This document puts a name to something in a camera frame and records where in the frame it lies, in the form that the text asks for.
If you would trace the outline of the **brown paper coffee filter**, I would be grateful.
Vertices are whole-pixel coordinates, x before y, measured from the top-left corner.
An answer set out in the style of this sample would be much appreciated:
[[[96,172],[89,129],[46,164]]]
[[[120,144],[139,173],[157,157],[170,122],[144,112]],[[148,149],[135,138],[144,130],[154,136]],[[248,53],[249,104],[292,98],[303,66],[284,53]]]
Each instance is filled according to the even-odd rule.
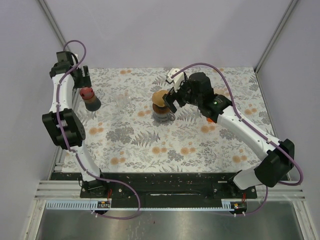
[[[163,99],[164,95],[168,93],[167,90],[159,90],[152,95],[152,103],[155,104],[158,107],[165,107],[165,101]]]

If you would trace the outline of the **round wooden dripper holder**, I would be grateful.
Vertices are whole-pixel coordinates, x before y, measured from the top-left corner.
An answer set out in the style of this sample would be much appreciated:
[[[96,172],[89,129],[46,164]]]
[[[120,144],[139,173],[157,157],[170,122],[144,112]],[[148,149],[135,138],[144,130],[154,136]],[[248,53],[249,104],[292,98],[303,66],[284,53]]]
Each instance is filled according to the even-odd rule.
[[[152,109],[156,114],[159,114],[159,115],[166,115],[171,111],[170,108],[167,106],[161,107],[154,103],[152,104]]]

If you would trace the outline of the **orange coffee filter box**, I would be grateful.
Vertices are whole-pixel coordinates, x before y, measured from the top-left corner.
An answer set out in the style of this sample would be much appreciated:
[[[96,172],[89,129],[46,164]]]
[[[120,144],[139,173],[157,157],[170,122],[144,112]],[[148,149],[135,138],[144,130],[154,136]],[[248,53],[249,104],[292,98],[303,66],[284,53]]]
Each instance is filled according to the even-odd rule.
[[[212,119],[209,118],[209,117],[207,117],[206,120],[207,120],[208,123],[216,123],[214,120],[212,120]]]

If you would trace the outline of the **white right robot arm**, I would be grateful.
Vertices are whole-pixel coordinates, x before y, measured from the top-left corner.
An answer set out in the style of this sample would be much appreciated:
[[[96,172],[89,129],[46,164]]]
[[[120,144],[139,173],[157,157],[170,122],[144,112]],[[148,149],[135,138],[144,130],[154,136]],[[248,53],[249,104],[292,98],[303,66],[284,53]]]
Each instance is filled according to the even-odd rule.
[[[177,111],[174,102],[180,107],[186,104],[198,107],[203,116],[235,134],[261,161],[259,165],[241,170],[233,177],[233,182],[227,186],[231,197],[239,198],[252,186],[272,188],[294,167],[295,145],[291,140],[281,141],[262,131],[242,114],[237,115],[232,102],[224,95],[215,94],[213,89],[200,92],[189,87],[181,87],[178,91],[172,88],[163,100],[173,112]]]

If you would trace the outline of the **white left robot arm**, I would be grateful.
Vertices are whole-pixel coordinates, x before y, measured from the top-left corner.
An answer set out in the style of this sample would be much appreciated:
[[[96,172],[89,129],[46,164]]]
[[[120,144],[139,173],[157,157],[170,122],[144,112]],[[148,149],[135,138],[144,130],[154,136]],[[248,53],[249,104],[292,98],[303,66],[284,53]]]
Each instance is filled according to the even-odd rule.
[[[94,163],[86,144],[85,128],[73,109],[73,90],[82,71],[73,62],[62,60],[52,67],[49,75],[53,82],[52,104],[49,113],[42,115],[42,122],[53,143],[75,157],[82,180],[91,185],[91,192],[98,198],[107,195],[109,186],[99,180],[100,168]]]

